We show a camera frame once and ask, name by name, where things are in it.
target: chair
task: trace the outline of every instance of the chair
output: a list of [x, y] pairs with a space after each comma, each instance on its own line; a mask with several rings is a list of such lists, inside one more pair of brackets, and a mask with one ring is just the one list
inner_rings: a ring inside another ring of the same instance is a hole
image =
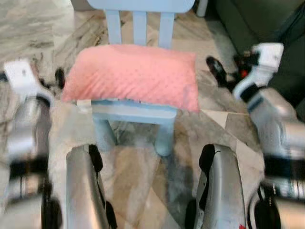
[[[147, 12], [160, 12], [159, 46], [169, 49], [175, 13], [187, 12], [194, 0], [88, 0], [88, 3], [105, 11], [110, 44], [122, 43], [120, 10], [133, 12], [133, 39], [138, 45], [146, 45]], [[91, 106], [97, 145], [101, 151], [109, 151], [117, 143], [108, 122], [112, 120], [160, 125], [155, 150], [160, 156], [172, 152], [177, 108], [128, 100], [91, 101]]]

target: white robot part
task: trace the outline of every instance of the white robot part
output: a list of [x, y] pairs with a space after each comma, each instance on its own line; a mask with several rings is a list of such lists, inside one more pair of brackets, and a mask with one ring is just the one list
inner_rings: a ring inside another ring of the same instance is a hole
[[39, 95], [53, 106], [54, 97], [52, 93], [41, 86], [26, 59], [6, 62], [3, 67], [12, 89], [20, 96], [21, 101], [24, 101], [27, 97]]
[[253, 46], [252, 53], [259, 53], [258, 63], [234, 88], [233, 95], [237, 100], [241, 100], [241, 94], [252, 84], [258, 87], [268, 85], [273, 74], [278, 71], [283, 50], [282, 43], [261, 43]]

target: red marking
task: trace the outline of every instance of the red marking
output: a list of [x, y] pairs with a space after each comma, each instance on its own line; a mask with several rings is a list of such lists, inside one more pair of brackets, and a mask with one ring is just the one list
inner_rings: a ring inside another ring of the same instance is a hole
[[246, 70], [241, 70], [240, 75], [242, 78], [245, 78], [248, 75], [248, 72]]

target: textured pink fabric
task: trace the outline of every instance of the textured pink fabric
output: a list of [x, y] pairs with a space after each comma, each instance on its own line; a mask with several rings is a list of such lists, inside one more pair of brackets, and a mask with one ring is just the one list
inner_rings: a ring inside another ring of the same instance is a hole
[[195, 54], [138, 45], [83, 50], [63, 90], [63, 101], [131, 99], [198, 111]]

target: chair backrest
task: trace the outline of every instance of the chair backrest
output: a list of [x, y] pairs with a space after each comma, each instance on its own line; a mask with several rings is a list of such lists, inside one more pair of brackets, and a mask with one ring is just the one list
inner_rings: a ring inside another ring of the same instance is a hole
[[104, 10], [107, 18], [110, 44], [121, 44], [120, 10], [133, 13], [133, 40], [146, 45], [147, 12], [160, 12], [159, 46], [170, 48], [175, 13], [187, 12], [195, 0], [88, 0], [98, 10]]

